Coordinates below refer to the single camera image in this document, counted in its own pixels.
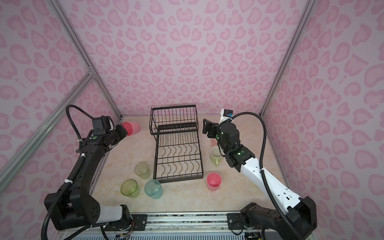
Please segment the aluminium frame post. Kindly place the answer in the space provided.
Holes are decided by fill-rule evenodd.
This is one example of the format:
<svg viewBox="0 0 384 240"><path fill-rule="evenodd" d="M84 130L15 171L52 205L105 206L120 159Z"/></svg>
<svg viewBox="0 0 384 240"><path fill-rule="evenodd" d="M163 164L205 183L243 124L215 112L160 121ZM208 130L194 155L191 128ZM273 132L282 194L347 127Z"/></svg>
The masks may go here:
<svg viewBox="0 0 384 240"><path fill-rule="evenodd" d="M52 1L48 0L47 3L50 5L53 13L58 18L58 21L62 25L63 29L67 33L69 39L71 40L72 44L74 45L75 49L77 50L79 56L87 66L89 73L94 76L96 83L98 84L99 88L101 89L101 92L103 93L104 97L106 98L107 102L112 107L114 113L117 115L118 119L120 120L123 115L119 111L115 101L113 100L111 94L109 93L106 85L104 84L101 76L99 75L98 71L96 70L95 64L92 62L90 55L88 54L84 44L81 41L81 38L77 34L76 30L74 29L70 18L66 14L66 12L63 9L63 6L61 5L60 1Z"/></svg>
<svg viewBox="0 0 384 240"><path fill-rule="evenodd" d="M316 1L316 0L310 0L310 1L306 2L306 5L305 5L303 12L302 12L302 15L299 18L298 25L295 28L295 30L293 31L293 34L292 34L292 37L289 41L288 47L285 50L285 54L283 55L283 58L282 58L282 61L279 65L278 71L275 75L275 78L272 82L271 88L268 92L266 101L265 101L265 103L261 109L260 115L262 117L264 117L266 115L266 112L267 112L268 107L272 101L274 93L276 92L278 84L281 81L283 74L289 65L289 62L290 62L290 60L291 60L291 58L295 52L295 49L296 49L302 35L304 34L304 31L305 31L312 15L314 14L314 11L316 10L317 4L318 4L318 1Z"/></svg>

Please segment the aluminium frame post left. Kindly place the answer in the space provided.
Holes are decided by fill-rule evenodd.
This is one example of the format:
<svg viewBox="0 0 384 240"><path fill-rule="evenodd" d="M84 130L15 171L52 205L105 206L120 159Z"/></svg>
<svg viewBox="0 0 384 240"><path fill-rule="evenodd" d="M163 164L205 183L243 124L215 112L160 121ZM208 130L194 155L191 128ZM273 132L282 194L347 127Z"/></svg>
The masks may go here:
<svg viewBox="0 0 384 240"><path fill-rule="evenodd" d="M63 6L61 5L60 1L52 1L48 0L47 3L50 5L53 13L58 18L58 21L62 25L63 29L67 33L69 39L71 40L72 44L74 45L75 49L77 50L79 56L87 66L89 73L94 76L96 83L98 84L99 88L101 89L101 92L103 93L104 97L106 98L107 102L112 107L114 113L117 115L118 119L120 120L123 115L119 111L115 101L113 100L111 94L109 93L106 85L104 84L101 76L99 75L98 71L96 70L95 64L92 62L90 55L88 54L84 44L81 41L81 38L77 34L76 30L74 29L70 18L66 14L66 12L63 9Z"/></svg>

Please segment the clear pink plastic cup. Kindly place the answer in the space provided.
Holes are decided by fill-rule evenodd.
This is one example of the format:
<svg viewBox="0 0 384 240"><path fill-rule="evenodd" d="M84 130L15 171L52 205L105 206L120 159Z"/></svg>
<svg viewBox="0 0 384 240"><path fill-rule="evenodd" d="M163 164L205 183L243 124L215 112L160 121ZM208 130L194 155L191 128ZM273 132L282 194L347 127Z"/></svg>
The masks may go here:
<svg viewBox="0 0 384 240"><path fill-rule="evenodd" d="M214 146L217 146L217 145L218 145L217 139L211 139L211 147L214 147Z"/></svg>

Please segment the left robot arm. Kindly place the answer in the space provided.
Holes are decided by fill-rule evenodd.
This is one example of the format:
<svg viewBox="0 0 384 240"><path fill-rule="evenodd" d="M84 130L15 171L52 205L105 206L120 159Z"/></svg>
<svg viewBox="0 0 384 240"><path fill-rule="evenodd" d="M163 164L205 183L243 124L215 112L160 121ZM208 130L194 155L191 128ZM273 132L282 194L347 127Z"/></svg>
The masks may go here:
<svg viewBox="0 0 384 240"><path fill-rule="evenodd" d="M57 192L48 194L44 200L48 213L43 221L42 234L47 233L50 222L59 231L101 225L109 225L112 230L131 228L133 220L126 205L102 206L90 193L100 161L110 147L127 134L122 125L117 125L104 135L83 139L77 150L79 158L70 175Z"/></svg>

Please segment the bright green plastic cup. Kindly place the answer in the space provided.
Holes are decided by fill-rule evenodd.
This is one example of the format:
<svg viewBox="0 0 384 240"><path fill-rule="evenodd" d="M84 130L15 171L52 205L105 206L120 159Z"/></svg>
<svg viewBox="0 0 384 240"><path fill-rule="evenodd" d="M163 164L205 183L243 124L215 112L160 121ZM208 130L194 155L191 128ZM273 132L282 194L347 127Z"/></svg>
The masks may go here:
<svg viewBox="0 0 384 240"><path fill-rule="evenodd" d="M129 198L137 198L140 195L141 189L136 180L126 180L121 185L121 194Z"/></svg>

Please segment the pale green textured cup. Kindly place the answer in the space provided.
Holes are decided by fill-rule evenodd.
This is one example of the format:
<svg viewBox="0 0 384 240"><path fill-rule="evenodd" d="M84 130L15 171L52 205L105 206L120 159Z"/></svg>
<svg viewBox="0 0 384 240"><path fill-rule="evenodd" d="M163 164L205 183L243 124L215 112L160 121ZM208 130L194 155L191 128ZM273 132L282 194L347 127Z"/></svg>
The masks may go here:
<svg viewBox="0 0 384 240"><path fill-rule="evenodd" d="M138 163L134 169L135 174L143 180L149 179L151 176L151 170L149 165L145 162Z"/></svg>

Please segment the pink cup front right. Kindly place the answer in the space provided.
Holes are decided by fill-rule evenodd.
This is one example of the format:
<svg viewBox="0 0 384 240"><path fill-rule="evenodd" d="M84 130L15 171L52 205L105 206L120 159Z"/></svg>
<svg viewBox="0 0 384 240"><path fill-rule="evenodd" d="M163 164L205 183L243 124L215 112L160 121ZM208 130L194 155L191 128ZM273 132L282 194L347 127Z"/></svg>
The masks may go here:
<svg viewBox="0 0 384 240"><path fill-rule="evenodd" d="M219 189L222 184L222 177L218 173L210 173L207 176L207 187L214 192Z"/></svg>

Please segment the aluminium frame diagonal bar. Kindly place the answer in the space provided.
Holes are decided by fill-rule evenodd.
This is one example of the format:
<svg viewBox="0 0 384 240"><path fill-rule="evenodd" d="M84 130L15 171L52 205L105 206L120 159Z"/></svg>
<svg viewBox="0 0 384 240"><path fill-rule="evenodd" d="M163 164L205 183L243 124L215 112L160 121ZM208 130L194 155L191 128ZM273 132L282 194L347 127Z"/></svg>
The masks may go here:
<svg viewBox="0 0 384 240"><path fill-rule="evenodd" d="M83 93L88 84L94 79L93 71L88 72L83 79L77 84L72 91L60 102L52 114L39 126L34 132L32 137L20 148L10 163L6 165L5 169L1 172L1 192L8 187L16 175L29 160L33 152L42 144L48 134L52 131L53 127L57 125L63 117L66 106L74 103L77 98Z"/></svg>

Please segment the pale green mug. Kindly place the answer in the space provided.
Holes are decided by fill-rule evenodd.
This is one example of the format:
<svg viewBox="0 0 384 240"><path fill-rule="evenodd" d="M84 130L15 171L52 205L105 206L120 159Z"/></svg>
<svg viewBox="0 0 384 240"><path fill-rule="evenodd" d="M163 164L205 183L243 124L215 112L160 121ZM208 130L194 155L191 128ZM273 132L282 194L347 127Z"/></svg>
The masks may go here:
<svg viewBox="0 0 384 240"><path fill-rule="evenodd" d="M220 147L218 147L218 146L211 147L211 149L210 149L210 159L211 159L211 162L216 167L218 167L220 165L220 162L223 159Z"/></svg>

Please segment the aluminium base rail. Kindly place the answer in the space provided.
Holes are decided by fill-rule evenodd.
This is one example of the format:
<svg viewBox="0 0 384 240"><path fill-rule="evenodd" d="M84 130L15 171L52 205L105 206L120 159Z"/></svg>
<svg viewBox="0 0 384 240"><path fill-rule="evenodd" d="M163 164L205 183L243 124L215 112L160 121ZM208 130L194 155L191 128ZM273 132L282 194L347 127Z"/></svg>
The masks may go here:
<svg viewBox="0 0 384 240"><path fill-rule="evenodd" d="M77 240L280 240L271 228L247 222L240 212L133 213L134 228L105 225L84 230Z"/></svg>

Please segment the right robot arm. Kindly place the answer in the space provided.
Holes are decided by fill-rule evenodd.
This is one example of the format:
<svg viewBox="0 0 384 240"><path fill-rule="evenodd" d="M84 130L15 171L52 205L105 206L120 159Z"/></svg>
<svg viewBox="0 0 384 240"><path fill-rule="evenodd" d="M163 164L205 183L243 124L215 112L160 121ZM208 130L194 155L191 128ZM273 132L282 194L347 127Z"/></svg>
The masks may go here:
<svg viewBox="0 0 384 240"><path fill-rule="evenodd" d="M305 240L317 227L316 204L310 197L302 198L280 182L264 167L266 142L260 156L244 146L240 132L229 119L221 123L203 121L203 134L216 139L228 165L249 178L269 197L273 208L250 203L241 210L243 225L276 231L283 240Z"/></svg>

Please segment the teal plastic cup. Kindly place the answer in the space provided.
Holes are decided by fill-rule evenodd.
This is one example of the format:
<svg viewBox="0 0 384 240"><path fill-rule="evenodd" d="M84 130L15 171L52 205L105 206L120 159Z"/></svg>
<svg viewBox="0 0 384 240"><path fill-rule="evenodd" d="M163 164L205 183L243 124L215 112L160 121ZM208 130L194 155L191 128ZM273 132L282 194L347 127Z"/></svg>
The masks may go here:
<svg viewBox="0 0 384 240"><path fill-rule="evenodd" d="M150 180L145 185L145 193L153 198L160 199L163 195L161 183L158 180Z"/></svg>

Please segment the aluminium frame post right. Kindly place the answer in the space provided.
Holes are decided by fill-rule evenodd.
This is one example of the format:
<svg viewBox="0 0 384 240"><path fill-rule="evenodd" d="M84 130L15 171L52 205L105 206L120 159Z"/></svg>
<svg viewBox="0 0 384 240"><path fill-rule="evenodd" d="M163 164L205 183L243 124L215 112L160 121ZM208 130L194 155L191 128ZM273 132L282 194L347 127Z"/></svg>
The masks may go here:
<svg viewBox="0 0 384 240"><path fill-rule="evenodd" d="M272 101L274 93L276 92L278 84L281 81L283 74L289 65L289 62L290 62L290 60L291 60L291 58L295 52L295 49L296 49L302 35L304 34L304 31L305 31L312 15L314 14L314 11L316 10L317 4L318 4L318 1L316 1L316 0L310 0L310 1L306 2L306 5L305 5L303 12L302 12L302 15L299 18L298 25L295 28L295 30L293 31L293 34L292 34L292 37L289 41L288 47L285 50L285 54L283 55L283 58L282 58L282 61L279 65L278 71L275 75L275 78L272 82L271 88L268 92L266 101L265 101L265 103L261 109L260 115L262 117L264 117L266 115L266 112L267 112L268 107Z"/></svg>

